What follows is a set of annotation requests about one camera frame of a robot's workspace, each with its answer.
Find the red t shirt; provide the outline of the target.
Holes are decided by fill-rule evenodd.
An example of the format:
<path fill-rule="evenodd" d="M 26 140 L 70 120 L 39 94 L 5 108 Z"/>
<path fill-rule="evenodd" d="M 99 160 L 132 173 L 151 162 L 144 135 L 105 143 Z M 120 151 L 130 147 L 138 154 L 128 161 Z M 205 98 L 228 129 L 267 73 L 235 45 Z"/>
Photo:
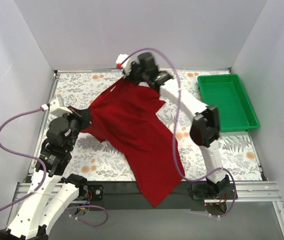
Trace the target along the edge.
<path fill-rule="evenodd" d="M 120 78 L 89 105 L 91 124 L 81 130 L 123 153 L 138 188 L 157 207 L 185 175 L 173 133 L 156 113 L 165 101 L 147 86 Z"/>

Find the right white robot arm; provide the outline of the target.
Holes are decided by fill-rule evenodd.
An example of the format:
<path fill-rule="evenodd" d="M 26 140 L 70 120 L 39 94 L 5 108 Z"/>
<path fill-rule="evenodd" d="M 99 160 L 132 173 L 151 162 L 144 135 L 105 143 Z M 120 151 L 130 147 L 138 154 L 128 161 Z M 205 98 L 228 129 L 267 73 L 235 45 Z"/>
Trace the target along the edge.
<path fill-rule="evenodd" d="M 190 137 L 200 148 L 206 167 L 206 175 L 200 180 L 206 180 L 206 187 L 200 190 L 200 197 L 210 196 L 214 199 L 227 196 L 230 179 L 223 168 L 219 151 L 220 120 L 218 109 L 214 105 L 206 105 L 181 87 L 176 70 L 170 74 L 160 70 L 154 55 L 139 51 L 138 60 L 121 54 L 116 60 L 118 69 L 124 77 L 138 85 L 145 82 L 149 87 L 159 92 L 160 96 L 168 99 L 177 106 L 178 112 L 184 112 L 191 121 Z"/>

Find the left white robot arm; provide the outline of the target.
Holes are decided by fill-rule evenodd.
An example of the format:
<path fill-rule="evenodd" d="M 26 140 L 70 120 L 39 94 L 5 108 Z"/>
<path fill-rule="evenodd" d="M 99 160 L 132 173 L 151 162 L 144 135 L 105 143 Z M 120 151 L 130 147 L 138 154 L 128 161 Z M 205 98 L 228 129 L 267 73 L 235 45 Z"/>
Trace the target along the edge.
<path fill-rule="evenodd" d="M 63 177 L 80 130 L 90 124 L 90 110 L 43 105 L 55 119 L 49 124 L 33 180 L 22 206 L 0 240 L 46 240 L 58 218 L 75 199 L 88 194 L 87 179 L 76 174 Z"/>

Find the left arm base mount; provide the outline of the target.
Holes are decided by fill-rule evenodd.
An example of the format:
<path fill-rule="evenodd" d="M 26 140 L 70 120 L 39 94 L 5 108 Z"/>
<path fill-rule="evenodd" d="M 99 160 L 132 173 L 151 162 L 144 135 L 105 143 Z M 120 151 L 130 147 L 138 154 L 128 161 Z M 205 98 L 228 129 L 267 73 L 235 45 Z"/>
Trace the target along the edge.
<path fill-rule="evenodd" d="M 86 184 L 79 188 L 79 196 L 75 198 L 75 202 L 71 206 L 80 206 L 77 209 L 69 210 L 70 214 L 75 216 L 84 216 L 89 212 L 87 206 L 94 202 L 100 202 L 103 199 L 104 186 L 102 184 Z"/>

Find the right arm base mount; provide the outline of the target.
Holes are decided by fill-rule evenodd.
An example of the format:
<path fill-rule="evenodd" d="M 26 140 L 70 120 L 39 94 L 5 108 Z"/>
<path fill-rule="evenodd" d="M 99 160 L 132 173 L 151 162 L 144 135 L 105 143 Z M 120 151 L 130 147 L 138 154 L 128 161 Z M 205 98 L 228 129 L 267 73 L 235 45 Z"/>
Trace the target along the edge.
<path fill-rule="evenodd" d="M 238 199 L 234 184 L 229 184 L 224 190 L 216 192 L 206 182 L 196 182 L 188 188 L 188 194 L 192 200 L 202 201 L 204 210 L 209 217 L 220 219 L 229 211 L 227 205 Z"/>

